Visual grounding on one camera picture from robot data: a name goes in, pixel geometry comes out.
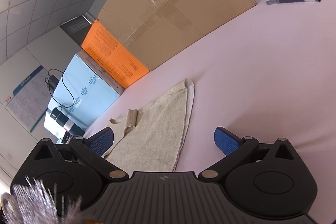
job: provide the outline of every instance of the black cylindrical object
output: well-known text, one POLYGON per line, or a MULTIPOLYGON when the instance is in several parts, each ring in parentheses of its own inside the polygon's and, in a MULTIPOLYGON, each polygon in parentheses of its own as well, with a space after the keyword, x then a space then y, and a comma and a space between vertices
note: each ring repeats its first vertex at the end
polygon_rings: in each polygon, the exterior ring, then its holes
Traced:
POLYGON ((68 131, 71 135, 83 136, 85 131, 65 116, 59 109, 54 108, 50 114, 61 127, 68 131))

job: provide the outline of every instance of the black cable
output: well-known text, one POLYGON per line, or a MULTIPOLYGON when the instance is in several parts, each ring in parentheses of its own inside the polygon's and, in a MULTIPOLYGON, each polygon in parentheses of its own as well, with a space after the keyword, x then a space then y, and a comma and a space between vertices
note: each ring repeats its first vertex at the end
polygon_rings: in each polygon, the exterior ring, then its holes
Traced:
POLYGON ((60 71, 60 70, 58 70, 58 69, 50 69, 50 70, 48 70, 48 75, 49 75, 49 77, 51 76, 51 75, 49 74, 49 72, 50 72, 51 70, 59 71, 59 72, 62 74, 62 77, 61 77, 61 79, 62 79, 62 83, 63 83, 64 87, 67 89, 67 91, 70 93, 70 95, 71 95, 71 97, 72 97, 72 100, 73 100, 73 103, 72 103, 71 106, 65 106, 65 105, 62 105, 60 102, 58 102, 58 101, 53 97, 53 95, 51 94, 51 91, 50 91, 50 84, 49 84, 49 79, 48 79, 48 77, 46 77, 44 81, 48 84, 48 87, 49 87, 49 93, 50 93, 51 97, 55 100, 56 103, 58 103, 58 104, 59 104, 60 106, 62 106, 62 107, 65 107, 65 108, 72 107, 72 106, 75 104, 75 98, 73 97, 73 95, 71 94, 71 92, 70 92, 70 90, 67 88, 67 86, 64 84, 64 81, 63 81, 63 75, 64 75, 64 72, 62 72, 62 71, 60 71))

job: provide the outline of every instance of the orange paper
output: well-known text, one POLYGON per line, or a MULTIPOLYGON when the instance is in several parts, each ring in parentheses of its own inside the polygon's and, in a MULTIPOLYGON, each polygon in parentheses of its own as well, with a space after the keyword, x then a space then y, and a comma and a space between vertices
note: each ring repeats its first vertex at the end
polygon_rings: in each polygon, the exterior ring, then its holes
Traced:
POLYGON ((97 20, 85 37, 82 48, 124 88, 149 72, 97 20))

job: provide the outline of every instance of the beige cloth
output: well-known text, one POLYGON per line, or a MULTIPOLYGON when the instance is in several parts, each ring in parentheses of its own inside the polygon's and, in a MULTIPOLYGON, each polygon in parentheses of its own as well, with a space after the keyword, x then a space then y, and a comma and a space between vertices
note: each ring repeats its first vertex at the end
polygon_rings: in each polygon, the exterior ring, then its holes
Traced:
POLYGON ((171 172, 189 126, 194 84, 185 79, 139 110, 110 119, 114 143, 104 158, 126 171, 171 172))

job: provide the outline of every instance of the pink tablecloth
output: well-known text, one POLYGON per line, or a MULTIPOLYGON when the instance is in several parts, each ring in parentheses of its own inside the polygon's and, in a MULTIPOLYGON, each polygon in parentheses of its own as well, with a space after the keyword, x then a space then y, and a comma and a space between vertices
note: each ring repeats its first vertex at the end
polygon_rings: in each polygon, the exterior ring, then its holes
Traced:
POLYGON ((129 87, 87 131, 140 108, 189 77, 194 107, 177 171, 198 174, 224 157, 213 133, 294 145, 318 185, 310 215, 336 218, 336 0, 264 0, 129 87))

